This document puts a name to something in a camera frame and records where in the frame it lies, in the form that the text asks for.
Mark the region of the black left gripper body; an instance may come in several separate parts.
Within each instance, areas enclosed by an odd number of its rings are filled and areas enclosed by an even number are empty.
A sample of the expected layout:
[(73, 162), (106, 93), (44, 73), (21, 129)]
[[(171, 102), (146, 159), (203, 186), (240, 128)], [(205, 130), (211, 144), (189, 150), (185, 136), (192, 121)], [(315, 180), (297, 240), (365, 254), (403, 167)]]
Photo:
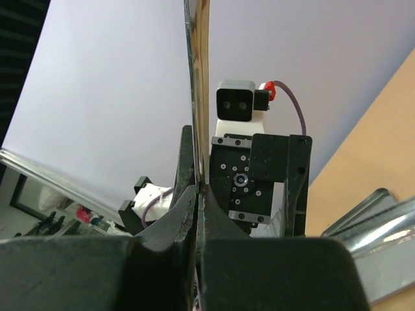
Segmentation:
[(274, 185), (283, 185), (281, 236), (303, 236), (313, 140), (308, 135), (227, 133), (212, 139), (209, 187), (246, 233), (272, 222)]

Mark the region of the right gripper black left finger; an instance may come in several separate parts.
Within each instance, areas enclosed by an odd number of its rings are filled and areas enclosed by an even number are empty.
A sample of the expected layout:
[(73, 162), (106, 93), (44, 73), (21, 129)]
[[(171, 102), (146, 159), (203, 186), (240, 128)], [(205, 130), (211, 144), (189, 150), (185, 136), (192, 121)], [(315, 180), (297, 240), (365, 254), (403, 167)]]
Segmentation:
[(1, 242), (2, 310), (190, 310), (196, 187), (136, 236)]

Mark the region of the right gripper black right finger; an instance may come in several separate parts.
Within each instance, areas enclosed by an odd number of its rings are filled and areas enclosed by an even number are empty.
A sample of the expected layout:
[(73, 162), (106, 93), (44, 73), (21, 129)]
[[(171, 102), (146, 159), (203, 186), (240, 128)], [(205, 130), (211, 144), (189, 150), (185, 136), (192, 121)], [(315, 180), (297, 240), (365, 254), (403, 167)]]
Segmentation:
[(350, 253), (330, 238), (251, 238), (200, 190), (203, 310), (369, 310)]

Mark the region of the metal serving tongs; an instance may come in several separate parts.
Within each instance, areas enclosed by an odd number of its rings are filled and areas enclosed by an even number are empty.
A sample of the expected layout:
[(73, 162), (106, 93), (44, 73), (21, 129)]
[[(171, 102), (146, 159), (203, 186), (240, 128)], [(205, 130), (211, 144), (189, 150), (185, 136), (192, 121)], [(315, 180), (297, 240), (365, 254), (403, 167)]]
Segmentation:
[(184, 1), (195, 182), (199, 186), (209, 183), (209, 8), (209, 1)]

